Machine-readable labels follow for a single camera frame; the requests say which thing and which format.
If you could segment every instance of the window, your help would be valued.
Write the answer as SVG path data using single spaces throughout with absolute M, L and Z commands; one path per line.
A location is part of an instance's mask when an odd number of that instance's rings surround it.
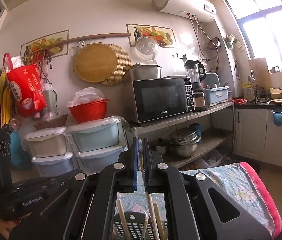
M 282 67 L 281 0 L 225 0 L 247 43 L 251 58 L 265 57 L 268 68 Z

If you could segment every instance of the water heater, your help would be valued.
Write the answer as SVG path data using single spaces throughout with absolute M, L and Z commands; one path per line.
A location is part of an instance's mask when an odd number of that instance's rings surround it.
M 152 0 L 156 11 L 187 17 L 195 15 L 199 22 L 211 22 L 216 15 L 214 5 L 206 0 Z

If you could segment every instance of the microwave control panel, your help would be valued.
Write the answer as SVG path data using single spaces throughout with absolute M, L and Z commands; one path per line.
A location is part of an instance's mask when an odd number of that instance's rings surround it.
M 183 78 L 183 80 L 185 85 L 186 110 L 192 111 L 194 110 L 194 101 L 193 101 L 191 80 L 190 78 Z

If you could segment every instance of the hello kitty blanket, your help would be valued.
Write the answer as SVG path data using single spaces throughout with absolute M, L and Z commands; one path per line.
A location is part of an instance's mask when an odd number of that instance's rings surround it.
M 234 163 L 210 169 L 182 172 L 189 175 L 204 173 L 264 225 L 269 230 L 272 239 L 281 232 L 282 220 L 278 210 L 265 185 L 248 163 Z M 166 221 L 163 194 L 151 194 L 151 196 L 153 202 L 159 206 L 162 220 Z M 137 191 L 134 194 L 118 193 L 117 199 L 121 199 L 125 211 L 149 214 L 140 171 L 138 171 Z

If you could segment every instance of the microwave door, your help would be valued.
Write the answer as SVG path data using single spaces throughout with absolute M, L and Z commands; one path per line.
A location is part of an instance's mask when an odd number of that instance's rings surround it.
M 182 78 L 133 81 L 139 122 L 186 112 Z

